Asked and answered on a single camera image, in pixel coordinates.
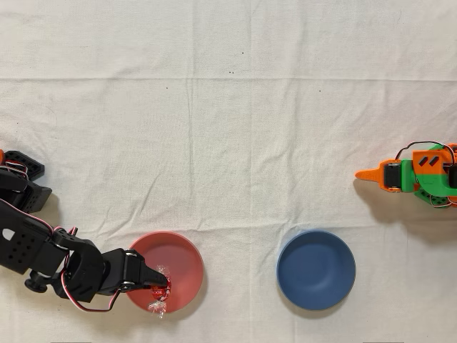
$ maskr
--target red wire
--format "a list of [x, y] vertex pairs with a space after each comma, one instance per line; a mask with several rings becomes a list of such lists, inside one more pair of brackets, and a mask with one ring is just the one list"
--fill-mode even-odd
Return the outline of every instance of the red wire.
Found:
[[[74, 230], [75, 230], [76, 227], [73, 227], [73, 229], [71, 229], [69, 231], [69, 234], [74, 234]], [[66, 288], [66, 285], [65, 285], [65, 272], [66, 272], [66, 268], [68, 267], [67, 266], [67, 263], [68, 263], [68, 260], [69, 260], [69, 257], [70, 257], [70, 253], [68, 252], [65, 256], [65, 260], [64, 260], [64, 268], [62, 268], [61, 272], [60, 272], [60, 280], [61, 280], [61, 283], [62, 283], [62, 287], [64, 288], [64, 292], [65, 294], [67, 295], [67, 297], [70, 299], [70, 301], [73, 303], [74, 306], [76, 306], [78, 309], [80, 309], [81, 311], [85, 311], [85, 312], [109, 312], [111, 311], [111, 309], [113, 308], [113, 305], [114, 305], [114, 302], [116, 301], [117, 297], [119, 296], [119, 294], [121, 293], [119, 290], [117, 290], [114, 295], [111, 297], [111, 300], [109, 301], [109, 305], [108, 305], [108, 309], [88, 309], [87, 307], [84, 307], [83, 305], [79, 304], [74, 298], [73, 296], [71, 295], [70, 291]]]
[[14, 160], [12, 160], [12, 159], [7, 159], [7, 160], [5, 161], [5, 163], [7, 163], [7, 162], [15, 163], [15, 164], [20, 164], [20, 165], [22, 165], [22, 166], [24, 167], [24, 170], [27, 169], [27, 166], [26, 166], [24, 163], [22, 163], [22, 162], [17, 162], [17, 161], [14, 161]]

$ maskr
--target red candy wrapper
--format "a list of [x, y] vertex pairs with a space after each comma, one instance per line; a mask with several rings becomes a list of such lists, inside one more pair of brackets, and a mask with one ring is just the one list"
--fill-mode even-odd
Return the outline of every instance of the red candy wrapper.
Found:
[[168, 283], [166, 287], [152, 286], [151, 294], [155, 301], [148, 305], [148, 310], [157, 313], [159, 318], [163, 318], [166, 312], [165, 301], [168, 299], [171, 291], [170, 271], [164, 266], [157, 266], [156, 271], [165, 275]]

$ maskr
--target black wire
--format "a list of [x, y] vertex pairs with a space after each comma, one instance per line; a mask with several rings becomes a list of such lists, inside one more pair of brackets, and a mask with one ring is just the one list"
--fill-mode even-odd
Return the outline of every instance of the black wire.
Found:
[[446, 148], [447, 150], [450, 151], [451, 153], [451, 158], [452, 158], [452, 165], [454, 165], [456, 163], [456, 158], [454, 156], [454, 151], [452, 150], [452, 148], [449, 146], [449, 145], [445, 145], [443, 143], [440, 143], [439, 141], [414, 141], [412, 143], [410, 143], [408, 146], [405, 146], [404, 148], [402, 148], [398, 153], [397, 153], [397, 156], [395, 156], [395, 159], [399, 159], [400, 158], [400, 155], [401, 153], [403, 152], [403, 150], [407, 150], [409, 149], [411, 146], [413, 146], [414, 144], [422, 144], [422, 143], [433, 143], [433, 144], [437, 144], [437, 145], [441, 145], [443, 148]]

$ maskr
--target wrinkled fabric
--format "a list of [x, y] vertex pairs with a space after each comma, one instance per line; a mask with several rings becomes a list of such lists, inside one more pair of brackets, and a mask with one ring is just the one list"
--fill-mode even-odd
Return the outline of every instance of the wrinkled fabric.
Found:
[[[353, 173], [457, 142], [457, 2], [3, 1], [0, 42], [0, 147], [46, 165], [37, 215], [103, 252], [172, 230], [206, 271], [158, 320], [125, 295], [86, 314], [1, 268], [2, 341], [455, 340], [457, 210]], [[297, 224], [355, 256], [332, 309], [276, 286]]]

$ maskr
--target wire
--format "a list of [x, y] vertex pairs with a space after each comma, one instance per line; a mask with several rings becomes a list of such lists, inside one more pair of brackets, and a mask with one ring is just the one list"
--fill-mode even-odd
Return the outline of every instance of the wire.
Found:
[[24, 172], [23, 170], [20, 170], [17, 168], [12, 168], [10, 166], [0, 166], [0, 169], [6, 169], [9, 172], [13, 172], [13, 173], [20, 173], [20, 174], [22, 174], [23, 177], [25, 177], [27, 179], [27, 181], [29, 180], [29, 175], [27, 175], [27, 173]]
[[29, 172], [29, 168], [27, 168], [27, 166], [26, 166], [24, 163], [22, 163], [22, 162], [17, 162], [17, 161], [13, 161], [12, 159], [7, 159], [7, 160], [5, 161], [5, 164], [12, 164], [12, 165], [14, 165], [14, 166], [22, 166], [22, 167], [24, 168], [24, 171], [25, 171], [26, 173]]
[[400, 151], [397, 153], [397, 156], [395, 156], [395, 159], [400, 158], [400, 155], [403, 152], [403, 150], [409, 149], [414, 144], [421, 144], [421, 143], [432, 143], [432, 144], [441, 145], [442, 147], [446, 148], [447, 150], [449, 150], [451, 152], [452, 165], [454, 165], [456, 163], [456, 157], [454, 156], [454, 150], [452, 150], [452, 148], [449, 145], [445, 145], [443, 143], [440, 143], [439, 141], [414, 141], [414, 142], [410, 143], [408, 146], [405, 146], [404, 148], [400, 149]]
[[[69, 231], [69, 234], [71, 234], [72, 236], [76, 236], [77, 231], [78, 231], [78, 228], [77, 227], [73, 227]], [[85, 312], [109, 312], [109, 311], [111, 311], [113, 306], [114, 306], [114, 302], [116, 302], [117, 297], [121, 293], [121, 291], [119, 289], [116, 290], [114, 295], [111, 297], [111, 300], [109, 301], [109, 304], [108, 304], [108, 309], [88, 309], [87, 307], [84, 307], [83, 305], [79, 304], [73, 298], [73, 296], [71, 295], [70, 291], [66, 288], [66, 284], [65, 284], [65, 273], [66, 273], [66, 269], [68, 268], [69, 257], [70, 257], [70, 251], [65, 256], [64, 268], [62, 268], [62, 270], [61, 270], [60, 280], [61, 280], [61, 283], [62, 283], [62, 287], [64, 288], [64, 292], [67, 295], [67, 297], [70, 299], [71, 303], [74, 306], [76, 306], [78, 309], [80, 309], [81, 311], [85, 311]]]
[[449, 202], [447, 204], [444, 204], [444, 205], [435, 205], [431, 200], [431, 195], [429, 195], [428, 198], [430, 199], [431, 206], [433, 206], [433, 208], [435, 208], [435, 209], [439, 209], [441, 207], [450, 207], [450, 205], [452, 205], [452, 201], [449, 200], [449, 198], [448, 198]]
[[81, 311], [85, 312], [109, 312], [114, 306], [114, 302], [117, 300], [117, 297], [120, 295], [121, 291], [117, 290], [114, 295], [111, 297], [111, 300], [109, 301], [108, 304], [108, 309], [88, 309], [87, 307], [84, 307], [83, 305], [79, 304], [70, 294], [68, 289], [66, 288], [65, 285], [65, 269], [63, 269], [60, 273], [60, 279], [62, 282], [62, 287], [64, 288], [65, 294], [67, 297], [70, 299], [70, 301], [73, 303], [74, 306], [78, 307]]
[[27, 217], [29, 218], [32, 218], [32, 219], [35, 219], [37, 221], [39, 221], [40, 223], [44, 224], [44, 226], [46, 226], [48, 229], [49, 229], [49, 233], [52, 234], [54, 232], [54, 230], [52, 229], [52, 226], [49, 225], [48, 223], [46, 223], [44, 220], [40, 219], [40, 218], [36, 218], [34, 216], [32, 216], [31, 214], [28, 214], [26, 212], [22, 212], [20, 209], [17, 209], [16, 207], [14, 207], [13, 205], [11, 205], [10, 203], [6, 202], [5, 200], [3, 199], [0, 199], [2, 200], [2, 202], [4, 202], [5, 204], [7, 204], [8, 206], [10, 206], [12, 209], [15, 209], [17, 212], [19, 213], [22, 213], [22, 214], [25, 214]]

